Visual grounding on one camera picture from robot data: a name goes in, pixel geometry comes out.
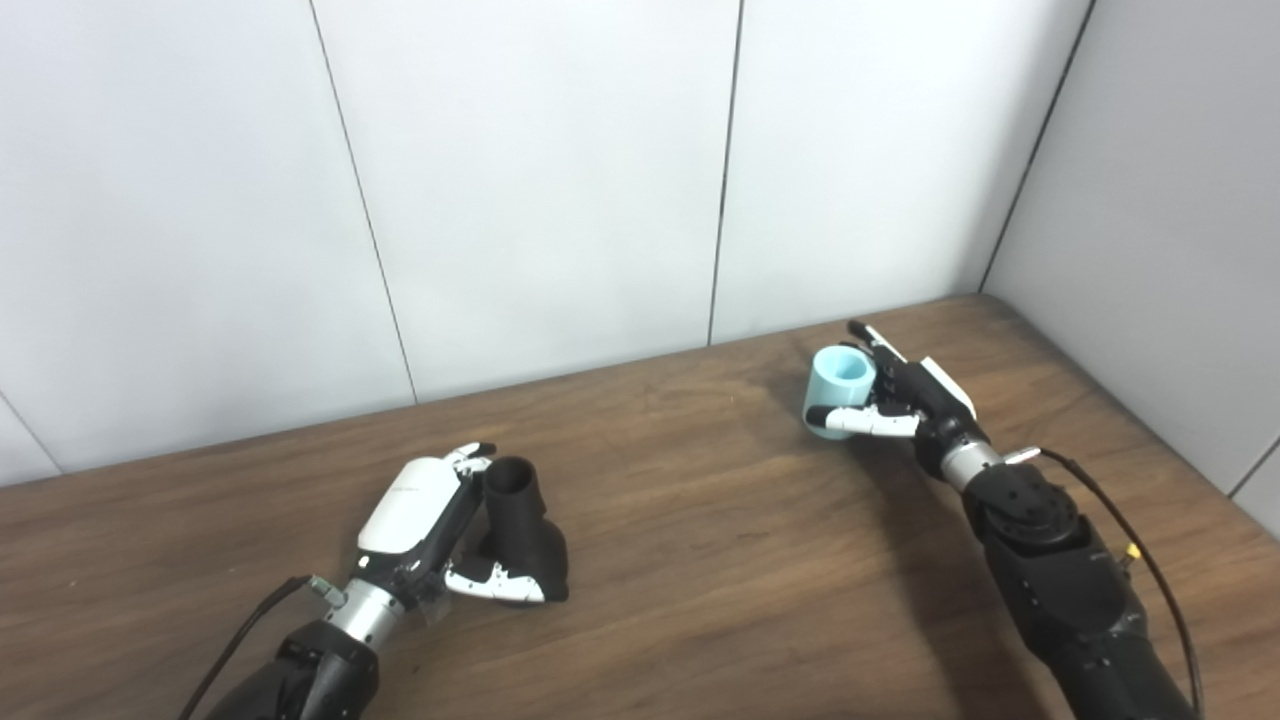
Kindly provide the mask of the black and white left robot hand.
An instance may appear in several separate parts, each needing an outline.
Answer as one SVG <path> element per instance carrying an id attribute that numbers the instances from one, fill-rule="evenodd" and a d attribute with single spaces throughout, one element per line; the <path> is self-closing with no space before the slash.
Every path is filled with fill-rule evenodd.
<path id="1" fill-rule="evenodd" d="M 369 643 L 449 593 L 517 606 L 570 597 L 567 543 L 536 468 L 495 451 L 477 442 L 404 465 L 358 533 L 332 624 Z"/>

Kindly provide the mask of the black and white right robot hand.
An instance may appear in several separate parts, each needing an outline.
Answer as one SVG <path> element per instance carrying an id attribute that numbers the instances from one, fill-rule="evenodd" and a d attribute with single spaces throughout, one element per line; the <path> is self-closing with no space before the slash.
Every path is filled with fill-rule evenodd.
<path id="1" fill-rule="evenodd" d="M 856 341 L 837 347 L 867 363 L 867 397 L 859 404 L 806 401 L 806 425 L 838 436 L 910 439 L 923 470 L 956 487 L 968 483 L 974 471 L 956 475 L 946 469 L 948 460 L 968 454 L 966 461 L 978 471 L 998 462 L 972 400 L 937 361 L 908 360 L 873 325 L 858 319 L 847 323 L 847 332 Z"/>

